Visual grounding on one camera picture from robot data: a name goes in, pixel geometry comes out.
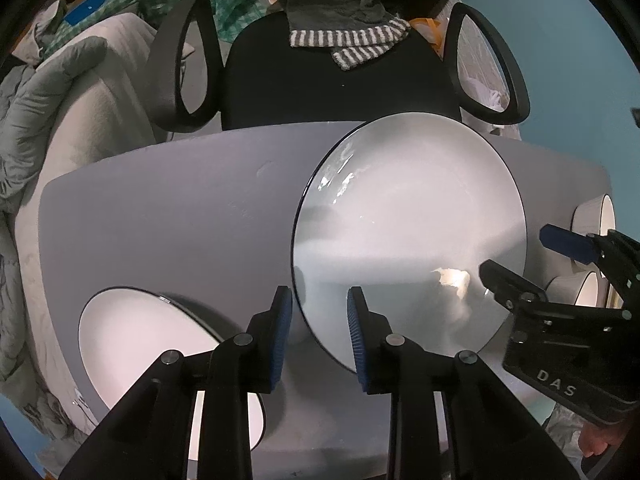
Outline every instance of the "human hand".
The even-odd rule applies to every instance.
[[[585,422],[578,439],[578,446],[585,457],[603,454],[608,446],[619,446],[633,424],[629,418],[618,424],[599,428],[590,422]]]

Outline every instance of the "light blue wall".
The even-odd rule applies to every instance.
[[[588,0],[463,0],[500,31],[524,74],[523,140],[605,166],[617,228],[640,239],[640,75]]]
[[[37,472],[44,476],[44,469],[38,463],[36,453],[47,446],[49,439],[36,430],[29,419],[2,395],[0,395],[0,417],[27,460]]]

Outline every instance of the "gray towel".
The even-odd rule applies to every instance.
[[[286,0],[291,46],[328,47],[343,70],[375,59],[408,34],[379,0]]]

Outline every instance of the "white bedsheet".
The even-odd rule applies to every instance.
[[[39,178],[26,189],[15,218],[31,353],[51,393],[73,424],[85,433],[94,428],[93,415],[85,414],[76,401],[76,384],[60,350],[42,284],[38,248],[40,196],[45,185],[58,176],[156,143],[138,98],[142,68],[155,33],[136,15],[120,14],[97,23],[67,44],[100,36],[108,41],[110,51],[100,65],[76,80],[63,101]]]

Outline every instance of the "gray blanket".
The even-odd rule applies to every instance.
[[[42,69],[18,66],[0,84],[0,394],[38,430],[77,449],[86,438],[36,372],[26,344],[27,315],[9,228],[25,186],[42,168],[60,103],[74,79],[104,59],[103,38],[86,38]]]

